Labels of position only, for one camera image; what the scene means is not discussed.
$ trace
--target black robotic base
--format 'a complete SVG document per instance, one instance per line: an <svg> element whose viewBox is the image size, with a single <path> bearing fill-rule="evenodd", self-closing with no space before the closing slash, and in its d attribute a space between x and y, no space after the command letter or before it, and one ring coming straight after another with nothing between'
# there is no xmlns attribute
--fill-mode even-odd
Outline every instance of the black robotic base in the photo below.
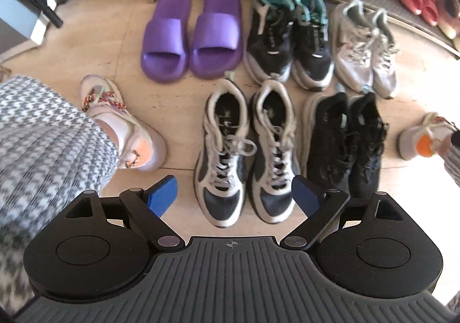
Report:
<svg viewBox="0 0 460 323"><path fill-rule="evenodd" d="M262 236L192 237L187 246L146 206L150 193L133 189L109 198L82 193L68 205L25 252L37 296L14 321L454 319L431 296L442 271L441 253L386 193L353 200L296 177L294 198L313 212L280 245ZM125 227L107 219L121 219ZM357 219L360 224L342 228Z"/></svg>

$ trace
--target purple slide sandal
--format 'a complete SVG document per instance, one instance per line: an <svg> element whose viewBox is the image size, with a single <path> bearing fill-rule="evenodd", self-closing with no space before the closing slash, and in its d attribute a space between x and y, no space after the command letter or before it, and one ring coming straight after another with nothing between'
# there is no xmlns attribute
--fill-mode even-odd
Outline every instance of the purple slide sandal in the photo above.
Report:
<svg viewBox="0 0 460 323"><path fill-rule="evenodd" d="M191 0L159 0L142 42L141 67L150 79L168 83L185 73L190 8Z"/></svg>
<svg viewBox="0 0 460 323"><path fill-rule="evenodd" d="M202 79L233 70L243 54L240 0L204 0L190 53L190 69Z"/></svg>

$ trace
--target metal bolt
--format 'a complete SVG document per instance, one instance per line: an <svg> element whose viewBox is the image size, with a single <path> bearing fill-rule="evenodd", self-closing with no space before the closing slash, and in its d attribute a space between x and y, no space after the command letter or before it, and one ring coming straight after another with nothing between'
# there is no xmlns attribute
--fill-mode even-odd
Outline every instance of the metal bolt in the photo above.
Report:
<svg viewBox="0 0 460 323"><path fill-rule="evenodd" d="M180 244L180 238L177 236L163 236L158 239L158 244L163 247L172 247Z"/></svg>
<svg viewBox="0 0 460 323"><path fill-rule="evenodd" d="M302 247L307 245L307 240L300 236L289 236L284 239L284 243L290 247Z"/></svg>

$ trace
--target black sneaker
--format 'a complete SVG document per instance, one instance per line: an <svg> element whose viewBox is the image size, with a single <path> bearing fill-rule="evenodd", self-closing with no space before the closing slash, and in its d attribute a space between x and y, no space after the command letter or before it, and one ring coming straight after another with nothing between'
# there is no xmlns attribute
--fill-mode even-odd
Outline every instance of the black sneaker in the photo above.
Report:
<svg viewBox="0 0 460 323"><path fill-rule="evenodd" d="M334 73L326 5L323 0L295 0L295 3L292 76L302 88L323 90Z"/></svg>
<svg viewBox="0 0 460 323"><path fill-rule="evenodd" d="M252 24L243 62L254 81L285 82L293 61L292 0L254 0Z"/></svg>
<svg viewBox="0 0 460 323"><path fill-rule="evenodd" d="M295 153L294 106L283 84L266 80L251 99L249 111L257 153L248 177L248 192L267 223L288 218L294 208L291 183L300 173Z"/></svg>
<svg viewBox="0 0 460 323"><path fill-rule="evenodd" d="M302 175L318 187L348 191L359 136L349 132L346 93L317 93L304 105Z"/></svg>
<svg viewBox="0 0 460 323"><path fill-rule="evenodd" d="M214 226L229 227L241 214L246 195L244 156L255 153L248 131L243 93L232 81L220 79L206 101L203 145L193 173L196 198Z"/></svg>
<svg viewBox="0 0 460 323"><path fill-rule="evenodd" d="M350 128L359 133L360 142L348 185L352 197L370 198L379 188L380 164L388 123L384 123L380 117L374 93L357 96L351 101Z"/></svg>

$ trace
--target houndstooth pants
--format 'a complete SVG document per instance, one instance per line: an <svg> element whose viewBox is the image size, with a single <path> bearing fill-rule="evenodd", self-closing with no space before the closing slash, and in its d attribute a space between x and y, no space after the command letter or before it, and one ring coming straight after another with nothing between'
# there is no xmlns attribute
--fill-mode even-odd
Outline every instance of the houndstooth pants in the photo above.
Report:
<svg viewBox="0 0 460 323"><path fill-rule="evenodd" d="M81 110L42 83L0 85L0 306L12 314L33 297L22 267L27 244L81 191L100 189L116 146Z"/></svg>

